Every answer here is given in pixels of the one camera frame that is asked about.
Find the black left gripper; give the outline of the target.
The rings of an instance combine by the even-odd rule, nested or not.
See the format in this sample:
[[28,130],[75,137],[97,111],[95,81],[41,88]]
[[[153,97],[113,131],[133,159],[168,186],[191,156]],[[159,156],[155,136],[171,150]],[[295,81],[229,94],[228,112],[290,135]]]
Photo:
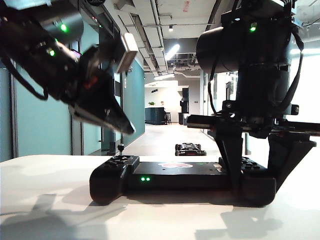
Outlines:
[[66,92],[72,117],[80,122],[132,135],[136,129],[120,108],[111,89],[116,47],[92,46],[79,58],[66,47],[63,52],[76,65],[76,73],[72,75],[74,82]]

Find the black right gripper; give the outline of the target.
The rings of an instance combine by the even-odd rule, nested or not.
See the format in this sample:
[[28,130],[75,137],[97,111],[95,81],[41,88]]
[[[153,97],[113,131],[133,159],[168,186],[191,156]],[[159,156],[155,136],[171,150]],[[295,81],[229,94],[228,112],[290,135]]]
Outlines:
[[[241,129],[216,129],[214,139],[228,170],[232,191],[238,193],[241,178],[243,138],[242,131],[252,137],[265,139],[270,133],[290,132],[320,135],[320,125],[311,122],[288,121],[281,118],[242,116],[237,110],[239,102],[225,100],[222,110],[216,115],[190,115],[186,124],[189,128],[213,130],[232,126]],[[279,190],[288,175],[317,146],[309,136],[269,136],[268,173],[276,179]]]

